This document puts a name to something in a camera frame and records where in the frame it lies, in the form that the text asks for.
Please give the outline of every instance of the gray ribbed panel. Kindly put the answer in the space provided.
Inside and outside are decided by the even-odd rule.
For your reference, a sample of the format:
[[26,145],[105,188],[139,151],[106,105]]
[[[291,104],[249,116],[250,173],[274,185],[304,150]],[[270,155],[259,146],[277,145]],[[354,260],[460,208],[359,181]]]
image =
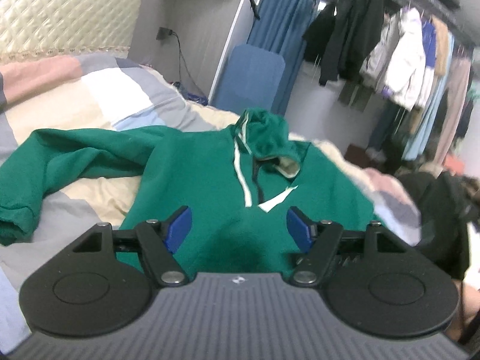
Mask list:
[[279,274],[199,274],[160,291],[116,333],[68,340],[35,333],[14,360],[466,360],[442,334],[412,341],[372,338],[339,321],[312,289]]

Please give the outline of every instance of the blue chair backrest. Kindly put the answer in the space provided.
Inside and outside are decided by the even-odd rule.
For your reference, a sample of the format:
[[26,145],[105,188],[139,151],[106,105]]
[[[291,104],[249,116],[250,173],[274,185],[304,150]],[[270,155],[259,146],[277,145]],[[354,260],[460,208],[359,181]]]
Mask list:
[[270,111],[284,70],[282,56],[249,44],[237,46],[227,62],[212,105],[237,114],[248,107]]

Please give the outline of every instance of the cream quilted padding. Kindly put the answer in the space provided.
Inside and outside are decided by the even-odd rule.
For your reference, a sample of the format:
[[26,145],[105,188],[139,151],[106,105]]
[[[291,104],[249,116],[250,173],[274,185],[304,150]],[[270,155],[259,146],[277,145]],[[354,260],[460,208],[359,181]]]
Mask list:
[[140,0],[0,0],[0,62],[128,50]]

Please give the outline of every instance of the green hoodie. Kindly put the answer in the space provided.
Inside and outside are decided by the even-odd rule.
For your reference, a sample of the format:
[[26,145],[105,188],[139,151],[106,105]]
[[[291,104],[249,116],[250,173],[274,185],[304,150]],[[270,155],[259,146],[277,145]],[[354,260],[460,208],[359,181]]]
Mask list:
[[[163,220],[182,205],[193,226],[175,259],[196,272],[283,272],[299,252],[286,213],[363,230],[372,204],[323,153],[288,140],[283,118],[248,109],[221,131],[164,126],[123,132],[37,130],[0,168],[0,240],[32,234],[42,198],[79,178],[143,175],[121,228]],[[121,261],[138,265],[131,254]]]

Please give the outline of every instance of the metal screw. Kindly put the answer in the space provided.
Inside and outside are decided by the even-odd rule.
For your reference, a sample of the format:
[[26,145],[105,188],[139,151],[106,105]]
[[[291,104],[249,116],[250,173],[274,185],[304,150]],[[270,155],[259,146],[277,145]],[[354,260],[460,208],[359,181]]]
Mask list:
[[167,271],[162,275],[162,281],[167,284],[180,284],[185,280],[185,275],[179,271]]
[[293,275],[293,280],[300,284],[312,284],[317,280],[317,275],[310,271],[298,271]]

